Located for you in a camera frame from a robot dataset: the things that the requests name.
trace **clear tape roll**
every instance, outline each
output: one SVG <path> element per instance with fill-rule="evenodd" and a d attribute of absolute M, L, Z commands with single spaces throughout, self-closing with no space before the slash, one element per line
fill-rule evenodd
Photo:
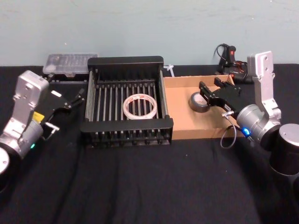
<path fill-rule="evenodd" d="M 142 116 L 131 114 L 129 112 L 129 104 L 137 99 L 143 99 L 149 101 L 149 103 L 153 105 L 152 111 Z M 125 101 L 123 102 L 122 107 L 123 107 L 123 113 L 130 120 L 152 119 L 157 113 L 157 102 L 155 101 L 155 99 L 147 94 L 142 94 L 142 93 L 134 94 L 126 98 Z"/>

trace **metal bracket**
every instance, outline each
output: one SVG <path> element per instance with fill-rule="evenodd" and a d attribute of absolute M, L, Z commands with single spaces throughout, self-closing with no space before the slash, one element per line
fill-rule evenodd
<path fill-rule="evenodd" d="M 248 73 L 255 83 L 256 104 L 267 120 L 278 121 L 281 111 L 273 97 L 273 54 L 271 51 L 248 57 Z"/>
<path fill-rule="evenodd" d="M 14 111 L 3 133 L 19 139 L 32 120 L 34 109 L 39 100 L 46 95 L 49 83 L 37 74 L 26 71 L 18 77 Z"/>

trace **clear plastic lid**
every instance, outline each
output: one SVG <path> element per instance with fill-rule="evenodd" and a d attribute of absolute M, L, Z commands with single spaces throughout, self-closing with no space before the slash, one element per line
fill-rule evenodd
<path fill-rule="evenodd" d="M 67 77 L 88 74 L 87 61 L 91 57 L 98 57 L 98 54 L 50 54 L 43 73 L 65 74 Z"/>

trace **roll of tape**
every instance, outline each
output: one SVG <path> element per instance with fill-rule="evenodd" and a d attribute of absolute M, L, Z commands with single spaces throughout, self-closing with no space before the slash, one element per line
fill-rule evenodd
<path fill-rule="evenodd" d="M 131 102 L 133 102 L 134 100 L 137 100 L 137 99 L 143 99 L 143 100 L 149 101 L 149 103 L 153 105 L 152 111 L 149 112 L 148 114 L 145 114 L 145 115 L 142 115 L 142 116 L 131 114 L 129 112 L 129 104 Z M 123 102 L 123 113 L 130 120 L 152 119 L 157 113 L 157 102 L 155 101 L 155 99 L 153 97 L 151 97 L 147 94 L 141 94 L 141 93 L 140 94 L 134 94 L 134 95 L 129 96 L 128 98 L 126 98 L 125 101 Z"/>
<path fill-rule="evenodd" d="M 207 101 L 202 97 L 202 95 L 199 92 L 193 93 L 188 103 L 190 108 L 195 112 L 204 113 L 210 109 L 210 106 L 208 106 Z"/>

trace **duct tape roll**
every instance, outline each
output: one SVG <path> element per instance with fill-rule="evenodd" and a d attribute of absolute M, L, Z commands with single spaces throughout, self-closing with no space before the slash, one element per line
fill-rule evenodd
<path fill-rule="evenodd" d="M 188 103 L 190 108 L 195 112 L 204 113 L 210 109 L 210 106 L 208 106 L 207 101 L 202 97 L 202 95 L 199 92 L 193 93 Z"/>

